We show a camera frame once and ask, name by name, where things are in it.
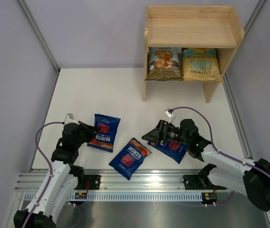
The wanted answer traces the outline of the light blue cassava chips bag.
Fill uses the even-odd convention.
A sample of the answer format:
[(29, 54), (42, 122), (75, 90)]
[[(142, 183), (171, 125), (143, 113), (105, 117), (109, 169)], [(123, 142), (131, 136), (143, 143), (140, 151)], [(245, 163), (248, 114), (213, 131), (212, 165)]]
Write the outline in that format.
[(146, 81), (183, 81), (177, 47), (149, 47)]

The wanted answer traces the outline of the yellow kettle chips bag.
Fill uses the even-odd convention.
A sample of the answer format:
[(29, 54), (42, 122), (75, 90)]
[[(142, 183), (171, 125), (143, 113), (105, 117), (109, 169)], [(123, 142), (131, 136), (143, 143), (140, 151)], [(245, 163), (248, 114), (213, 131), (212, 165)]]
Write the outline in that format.
[(214, 48), (182, 48), (185, 81), (223, 82)]

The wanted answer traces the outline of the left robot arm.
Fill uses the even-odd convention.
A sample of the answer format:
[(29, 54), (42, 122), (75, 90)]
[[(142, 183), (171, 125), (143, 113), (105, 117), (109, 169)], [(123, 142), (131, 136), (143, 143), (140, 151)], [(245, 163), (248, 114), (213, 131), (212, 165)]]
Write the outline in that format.
[(74, 120), (65, 121), (62, 125), (62, 136), (51, 159), (41, 152), (48, 164), (48, 172), (29, 205), (14, 215), (16, 228), (54, 228), (73, 190), (84, 189), (88, 192), (99, 188), (100, 177), (85, 175), (84, 168), (76, 166), (74, 162), (78, 158), (79, 148), (91, 142), (100, 129)]

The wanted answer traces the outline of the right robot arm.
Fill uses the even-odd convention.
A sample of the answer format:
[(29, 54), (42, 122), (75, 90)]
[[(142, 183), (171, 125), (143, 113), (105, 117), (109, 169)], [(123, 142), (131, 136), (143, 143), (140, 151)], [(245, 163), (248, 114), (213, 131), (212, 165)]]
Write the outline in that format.
[(192, 119), (183, 119), (179, 127), (160, 120), (157, 126), (142, 136), (153, 143), (174, 141), (184, 143), (194, 159), (206, 162), (201, 170), (199, 184), (203, 188), (212, 185), (231, 189), (246, 196), (262, 211), (270, 210), (270, 162), (228, 155), (200, 136)]

